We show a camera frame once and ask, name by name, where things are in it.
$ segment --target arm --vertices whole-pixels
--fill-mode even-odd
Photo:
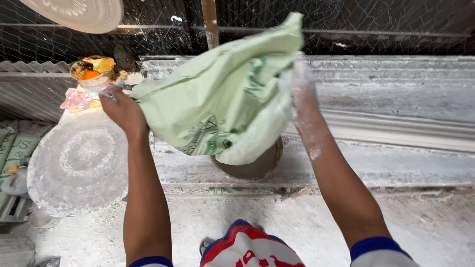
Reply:
[[[129,192],[123,224],[127,266],[149,256],[171,261],[171,227],[167,200],[148,144],[148,126],[139,107],[118,86],[107,86],[117,101],[100,95],[107,115],[127,135]]]
[[[346,244],[351,248],[365,238],[391,238],[378,203],[346,162],[318,110],[308,65],[297,58],[294,69],[295,126],[312,162],[323,199]]]

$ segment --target blue sleeve cuff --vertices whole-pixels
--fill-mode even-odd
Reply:
[[[358,241],[353,245],[350,249],[351,260],[354,261],[357,257],[367,252],[380,249],[398,251],[412,259],[394,240],[387,237],[372,237]]]
[[[140,267],[152,263],[158,263],[167,267],[173,267],[171,261],[163,256],[143,257],[134,261],[131,265],[129,265],[129,267]]]

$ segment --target green sack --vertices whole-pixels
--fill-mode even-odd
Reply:
[[[215,155],[240,147],[254,139],[242,137],[279,95],[281,72],[289,68],[303,44],[302,17],[290,13],[278,27],[211,49],[166,79],[144,80],[130,96],[140,105],[150,129],[187,155]],[[251,163],[272,145],[289,119],[290,89],[285,90],[287,101],[281,101],[285,105],[276,105],[285,111],[268,112],[269,121],[278,117],[279,122],[270,124],[253,141],[258,145],[219,161]]]
[[[20,133],[15,137],[10,152],[8,153],[7,160],[5,161],[5,165],[0,173],[0,184],[3,183],[5,178],[10,176],[7,168],[10,166],[20,166],[21,159],[30,157],[33,154],[39,140],[39,137],[25,133]]]
[[[0,170],[3,170],[3,166],[5,166],[5,161],[7,160],[10,148],[18,134],[15,133],[12,128],[4,128],[2,130],[5,134],[2,137],[2,143],[0,145]]]

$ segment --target wooden post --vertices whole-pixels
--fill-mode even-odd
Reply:
[[[219,45],[218,21],[216,17],[216,5],[214,1],[215,0],[201,0],[208,49],[213,49]]]

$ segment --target bucket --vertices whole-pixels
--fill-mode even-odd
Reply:
[[[63,217],[53,217],[46,212],[37,210],[30,215],[29,223],[34,228],[53,228]]]
[[[240,181],[257,181],[263,179],[274,171],[282,157],[282,137],[267,149],[253,163],[244,165],[228,165],[216,160],[215,156],[211,156],[211,162],[220,171],[226,175]]]

